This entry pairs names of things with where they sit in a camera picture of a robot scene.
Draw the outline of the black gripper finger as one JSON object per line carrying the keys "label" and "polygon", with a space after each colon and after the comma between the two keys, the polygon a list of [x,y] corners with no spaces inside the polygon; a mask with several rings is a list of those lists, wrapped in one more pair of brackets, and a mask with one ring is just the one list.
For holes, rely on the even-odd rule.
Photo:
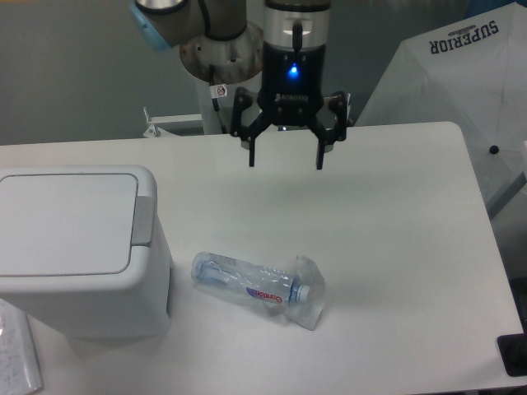
{"label": "black gripper finger", "polygon": [[[242,123],[242,114],[253,104],[257,104],[262,112],[251,122],[249,126]],[[254,167],[255,143],[257,137],[266,130],[273,121],[274,103],[271,95],[249,91],[239,86],[236,88],[235,99],[231,116],[230,134],[238,137],[242,142],[248,144],[249,166]]]}
{"label": "black gripper finger", "polygon": [[327,110],[333,114],[333,126],[326,127],[315,115],[310,121],[310,130],[317,137],[316,169],[322,170],[324,157],[333,150],[336,142],[347,139],[347,95],[336,91],[322,99],[319,111]]}

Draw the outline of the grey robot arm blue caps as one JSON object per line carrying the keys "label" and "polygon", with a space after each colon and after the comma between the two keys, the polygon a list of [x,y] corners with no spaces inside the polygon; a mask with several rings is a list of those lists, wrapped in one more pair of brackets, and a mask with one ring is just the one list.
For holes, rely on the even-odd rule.
{"label": "grey robot arm blue caps", "polygon": [[308,128],[318,140],[316,166],[347,137],[349,97],[323,95],[329,1],[267,1],[264,24],[247,19],[245,1],[134,1],[130,9],[158,51],[180,59],[208,93],[206,133],[241,141],[254,164],[257,137],[272,125]]}

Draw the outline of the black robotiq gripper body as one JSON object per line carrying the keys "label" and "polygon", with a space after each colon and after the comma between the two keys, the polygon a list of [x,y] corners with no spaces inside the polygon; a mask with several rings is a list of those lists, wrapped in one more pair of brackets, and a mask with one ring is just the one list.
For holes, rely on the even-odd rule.
{"label": "black robotiq gripper body", "polygon": [[266,128],[297,126],[320,128],[317,113],[324,104],[322,89],[326,46],[301,49],[263,43],[262,85],[257,103],[257,125]]}

